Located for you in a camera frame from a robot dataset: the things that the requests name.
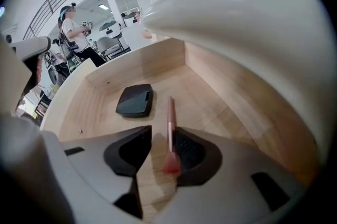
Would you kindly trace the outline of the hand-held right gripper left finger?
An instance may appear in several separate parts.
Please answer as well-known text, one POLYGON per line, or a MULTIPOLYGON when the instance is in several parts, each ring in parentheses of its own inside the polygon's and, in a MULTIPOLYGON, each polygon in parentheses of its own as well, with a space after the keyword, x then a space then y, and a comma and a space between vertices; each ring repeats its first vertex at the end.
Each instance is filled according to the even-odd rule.
POLYGON ((152 126, 140 126, 113 135, 103 153, 105 163, 119 176, 135 177, 152 148, 152 126))

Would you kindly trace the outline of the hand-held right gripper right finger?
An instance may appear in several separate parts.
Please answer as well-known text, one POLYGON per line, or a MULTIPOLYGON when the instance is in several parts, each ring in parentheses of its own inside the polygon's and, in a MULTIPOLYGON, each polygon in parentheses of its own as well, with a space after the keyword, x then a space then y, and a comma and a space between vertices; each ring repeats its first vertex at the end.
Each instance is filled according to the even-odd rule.
POLYGON ((211 141, 213 134, 177 127, 174 146, 180 161, 178 187, 200 186, 209 181, 222 165, 222 153, 211 141))

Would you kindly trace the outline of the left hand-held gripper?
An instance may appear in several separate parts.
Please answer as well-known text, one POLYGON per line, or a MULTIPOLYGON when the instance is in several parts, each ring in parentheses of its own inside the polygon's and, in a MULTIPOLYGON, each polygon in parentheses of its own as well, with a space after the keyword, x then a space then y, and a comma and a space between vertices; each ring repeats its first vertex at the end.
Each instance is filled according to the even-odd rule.
POLYGON ((24 96, 41 81, 42 58, 40 55, 50 49, 51 39, 47 36, 39 36, 12 43, 9 46, 31 72, 31 76, 17 103, 16 109, 18 109, 24 96))

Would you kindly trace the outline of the pink thin stick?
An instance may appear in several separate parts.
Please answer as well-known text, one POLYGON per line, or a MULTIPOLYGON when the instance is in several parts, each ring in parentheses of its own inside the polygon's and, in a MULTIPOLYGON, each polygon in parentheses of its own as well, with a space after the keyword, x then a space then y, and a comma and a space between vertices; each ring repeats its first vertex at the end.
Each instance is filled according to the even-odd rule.
POLYGON ((167 152, 164 158, 163 172, 166 174, 179 175, 181 168, 179 157, 175 152, 175 126, 174 100, 169 96, 167 102, 167 152))

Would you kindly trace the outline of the black compact case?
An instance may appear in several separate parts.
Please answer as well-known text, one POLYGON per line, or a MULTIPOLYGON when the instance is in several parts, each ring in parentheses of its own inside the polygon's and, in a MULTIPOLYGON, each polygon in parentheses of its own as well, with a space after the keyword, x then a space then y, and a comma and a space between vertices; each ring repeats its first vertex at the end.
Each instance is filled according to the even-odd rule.
POLYGON ((142 118, 150 115, 154 91, 150 84, 126 87, 116 106, 115 112, 126 118, 142 118))

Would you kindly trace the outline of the wooden drawer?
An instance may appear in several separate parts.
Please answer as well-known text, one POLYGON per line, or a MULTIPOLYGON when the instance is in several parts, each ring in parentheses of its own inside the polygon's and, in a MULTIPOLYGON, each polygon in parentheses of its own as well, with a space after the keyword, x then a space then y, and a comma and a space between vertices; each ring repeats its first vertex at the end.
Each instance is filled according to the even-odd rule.
POLYGON ((101 67, 85 61, 57 91, 41 124, 61 141, 151 125, 150 155, 137 174, 143 217, 150 222, 174 195, 162 172, 167 100, 177 124, 249 144, 310 185, 321 165, 316 142, 300 116, 271 86, 233 61, 201 46, 166 39, 101 67), (151 113, 128 119, 115 111, 125 87, 150 84, 151 113))

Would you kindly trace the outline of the white dressing table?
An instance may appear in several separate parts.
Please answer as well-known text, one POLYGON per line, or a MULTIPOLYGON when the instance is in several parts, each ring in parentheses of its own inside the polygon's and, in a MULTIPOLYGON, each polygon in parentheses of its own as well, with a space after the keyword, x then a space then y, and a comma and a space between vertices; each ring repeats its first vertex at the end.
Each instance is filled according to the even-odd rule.
POLYGON ((150 31, 205 46, 260 76, 325 147, 337 119, 337 35, 320 0, 159 0, 150 31))

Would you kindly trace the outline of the white rounded machine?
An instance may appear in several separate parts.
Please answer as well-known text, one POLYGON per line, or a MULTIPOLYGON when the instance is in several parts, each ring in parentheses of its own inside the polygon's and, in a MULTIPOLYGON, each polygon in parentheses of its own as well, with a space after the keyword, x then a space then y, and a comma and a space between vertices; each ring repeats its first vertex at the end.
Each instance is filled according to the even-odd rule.
POLYGON ((115 20, 107 21, 99 28, 99 33, 102 37, 119 39, 122 37, 121 25, 115 20))
POLYGON ((124 24, 126 27, 132 26, 133 24, 138 23, 140 13, 139 12, 131 12, 124 16, 124 24))

